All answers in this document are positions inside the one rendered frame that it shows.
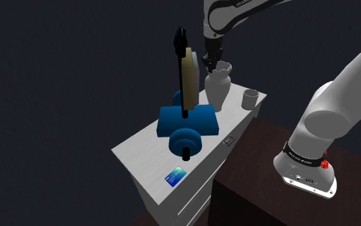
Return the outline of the white vase with jagged rim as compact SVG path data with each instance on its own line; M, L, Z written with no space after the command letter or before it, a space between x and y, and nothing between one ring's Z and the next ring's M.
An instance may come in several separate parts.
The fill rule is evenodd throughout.
M215 110L220 112L222 105L230 91L230 72L232 65L222 60L218 61L216 68L205 78L206 97Z

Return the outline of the white chest of drawers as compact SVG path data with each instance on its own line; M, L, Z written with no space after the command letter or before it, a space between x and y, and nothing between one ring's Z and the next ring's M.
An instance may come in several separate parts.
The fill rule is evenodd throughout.
M244 91L243 86L231 85L217 113L219 134L204 136L202 150L187 162L169 151L168 138L157 137L156 122L113 148L146 206L130 226L207 226L215 174L266 98L260 93L255 108L245 110L241 107ZM165 177L177 166L187 174L171 187Z

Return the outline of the blue card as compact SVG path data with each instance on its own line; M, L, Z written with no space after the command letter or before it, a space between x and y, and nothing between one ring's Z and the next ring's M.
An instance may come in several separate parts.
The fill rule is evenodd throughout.
M165 181L174 187L186 174L187 172L183 168L177 166L165 177Z

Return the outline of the dark brown robot stand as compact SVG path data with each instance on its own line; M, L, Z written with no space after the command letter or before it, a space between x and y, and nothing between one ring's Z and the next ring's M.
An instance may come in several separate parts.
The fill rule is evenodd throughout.
M361 226L361 155L330 146L329 200L286 185L273 166L290 130L252 119L216 174L209 226Z

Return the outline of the grey cup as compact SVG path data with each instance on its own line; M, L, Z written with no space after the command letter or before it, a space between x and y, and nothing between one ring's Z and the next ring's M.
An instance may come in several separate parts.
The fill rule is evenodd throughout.
M246 89L243 92L241 107L245 110L253 110L256 106L259 92L254 89Z

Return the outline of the olive and grey book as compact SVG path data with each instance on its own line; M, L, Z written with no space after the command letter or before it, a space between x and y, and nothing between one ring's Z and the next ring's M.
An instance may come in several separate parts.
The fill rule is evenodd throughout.
M183 108L194 110L199 104L199 65L192 48L186 48L185 53L185 58L181 59Z

